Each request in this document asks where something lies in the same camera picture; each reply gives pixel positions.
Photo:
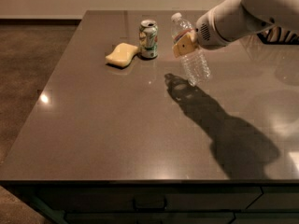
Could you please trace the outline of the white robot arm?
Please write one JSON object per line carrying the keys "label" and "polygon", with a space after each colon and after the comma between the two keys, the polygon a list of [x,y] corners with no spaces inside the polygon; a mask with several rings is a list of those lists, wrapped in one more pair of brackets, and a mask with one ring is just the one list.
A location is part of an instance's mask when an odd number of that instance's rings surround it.
{"label": "white robot arm", "polygon": [[197,48],[221,49],[246,35],[274,26],[299,29],[299,0],[225,0],[201,16],[190,28],[182,28],[179,13],[172,16],[173,52],[177,57]]}

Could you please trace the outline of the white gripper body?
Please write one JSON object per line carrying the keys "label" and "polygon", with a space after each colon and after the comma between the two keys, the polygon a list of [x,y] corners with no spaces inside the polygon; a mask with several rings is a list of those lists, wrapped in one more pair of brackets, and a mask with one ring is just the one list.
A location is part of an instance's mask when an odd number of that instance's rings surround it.
{"label": "white gripper body", "polygon": [[230,41],[224,39],[217,30],[214,13],[215,8],[209,10],[195,24],[197,42],[203,49],[221,49],[230,44]]}

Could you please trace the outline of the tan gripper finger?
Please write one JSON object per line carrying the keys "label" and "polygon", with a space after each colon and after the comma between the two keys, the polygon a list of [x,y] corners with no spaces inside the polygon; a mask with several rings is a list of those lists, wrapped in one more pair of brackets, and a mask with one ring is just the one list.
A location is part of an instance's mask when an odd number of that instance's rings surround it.
{"label": "tan gripper finger", "polygon": [[195,31],[184,32],[175,39],[172,47],[176,58],[194,52],[198,47],[197,35]]}

